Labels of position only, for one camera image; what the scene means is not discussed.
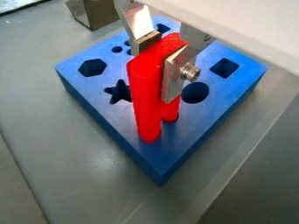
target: gray table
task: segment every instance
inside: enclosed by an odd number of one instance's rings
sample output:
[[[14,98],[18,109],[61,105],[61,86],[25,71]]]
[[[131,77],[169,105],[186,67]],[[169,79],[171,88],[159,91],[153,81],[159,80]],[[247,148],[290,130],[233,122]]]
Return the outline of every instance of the gray table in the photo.
[[[0,128],[49,220],[195,223],[299,92],[270,67],[165,187],[157,187],[65,90],[53,66],[123,30],[91,32],[65,1],[0,17]]]

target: square hole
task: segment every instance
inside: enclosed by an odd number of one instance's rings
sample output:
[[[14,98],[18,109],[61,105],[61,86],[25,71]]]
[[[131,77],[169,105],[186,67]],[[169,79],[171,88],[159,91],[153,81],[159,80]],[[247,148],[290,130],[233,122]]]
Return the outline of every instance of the square hole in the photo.
[[[239,65],[229,60],[229,59],[222,59],[213,67],[211,71],[219,75],[223,79],[227,79],[234,72],[239,69]]]

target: blue foam block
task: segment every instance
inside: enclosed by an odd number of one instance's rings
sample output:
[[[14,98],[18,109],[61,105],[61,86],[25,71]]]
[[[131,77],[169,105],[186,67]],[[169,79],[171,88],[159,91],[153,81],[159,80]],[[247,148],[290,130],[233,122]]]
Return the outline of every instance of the blue foam block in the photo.
[[[154,24],[171,28],[163,35],[181,29],[174,21],[161,16],[154,17]],[[218,41],[214,42],[201,53],[197,61],[197,66],[202,70],[198,82],[207,84],[209,97],[194,104],[182,101],[179,120],[163,123],[162,137],[153,144],[147,144],[137,134],[133,103],[122,100],[117,104],[110,104],[111,94],[105,92],[105,89],[114,87],[121,79],[129,85],[126,65],[133,56],[127,54],[127,39],[127,33],[121,32],[66,59],[55,69],[70,94],[161,186],[245,100],[268,67]],[[113,52],[115,46],[121,46],[123,51]],[[102,59],[107,63],[107,68],[102,75],[85,77],[79,72],[81,65],[86,60],[94,59]],[[235,63],[233,70],[237,71],[231,75],[225,71],[223,78],[217,74],[217,64],[227,60]]]

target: cutout hole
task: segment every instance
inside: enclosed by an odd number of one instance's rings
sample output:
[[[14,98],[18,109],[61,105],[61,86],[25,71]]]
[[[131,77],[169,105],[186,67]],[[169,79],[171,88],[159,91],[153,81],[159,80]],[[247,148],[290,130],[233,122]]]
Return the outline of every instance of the cutout hole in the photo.
[[[158,24],[157,26],[158,26],[158,31],[161,33],[166,33],[166,32],[169,32],[171,30],[171,28],[167,25],[165,25],[165,24]]]
[[[110,104],[117,104],[122,100],[133,102],[130,86],[125,80],[119,80],[114,87],[107,87],[105,92],[111,94]]]
[[[79,72],[86,77],[97,76],[103,74],[107,66],[109,64],[102,59],[89,59],[82,63]]]
[[[129,40],[125,42],[125,45],[126,46],[131,46]]]
[[[229,59],[222,59],[213,67],[211,71],[219,75],[223,79],[227,79],[239,69],[239,65],[229,60]]]
[[[115,46],[114,48],[113,48],[113,53],[122,53],[122,51],[123,51],[123,47],[122,46]]]
[[[210,87],[203,82],[191,83],[182,91],[182,99],[195,104],[206,100],[210,95]]]

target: star-shaped hole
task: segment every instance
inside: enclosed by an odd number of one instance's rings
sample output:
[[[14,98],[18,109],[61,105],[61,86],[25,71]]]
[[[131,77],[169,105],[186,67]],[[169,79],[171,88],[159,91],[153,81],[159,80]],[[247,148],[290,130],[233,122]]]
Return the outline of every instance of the star-shaped hole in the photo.
[[[115,87],[107,87],[105,92],[113,95],[110,104],[117,104],[121,100],[133,101],[130,86],[123,80],[117,82]]]

